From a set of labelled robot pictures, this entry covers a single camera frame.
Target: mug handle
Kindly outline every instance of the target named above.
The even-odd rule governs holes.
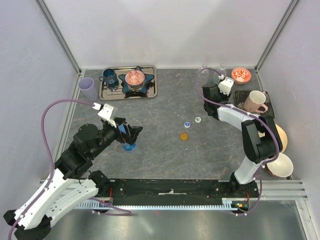
[[[257,113],[264,114],[266,111],[268,111],[268,107],[267,107],[267,105],[265,105],[264,103],[261,104],[260,107],[263,107],[263,108],[264,108],[264,111],[260,111],[259,109],[257,109],[257,110],[256,110]]]

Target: pink mug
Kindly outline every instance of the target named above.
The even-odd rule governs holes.
[[[268,111],[268,107],[264,104],[266,96],[261,91],[251,91],[249,96],[244,102],[243,108],[249,113],[261,113],[264,114]],[[264,111],[258,110],[260,107],[264,107]]]

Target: red patterned bowl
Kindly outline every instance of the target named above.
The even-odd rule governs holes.
[[[125,75],[125,81],[132,87],[140,86],[145,81],[145,74],[142,71],[132,70]]]
[[[251,79],[251,73],[243,67],[233,69],[231,76],[236,84],[245,84]]]

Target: purple cup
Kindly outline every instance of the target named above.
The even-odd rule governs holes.
[[[98,99],[98,91],[91,77],[84,77],[78,83],[78,88],[90,101]]]

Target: white bowl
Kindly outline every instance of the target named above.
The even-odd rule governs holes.
[[[289,177],[294,171],[291,159],[283,153],[279,153],[279,157],[275,161],[268,162],[266,167],[271,174],[280,178]]]

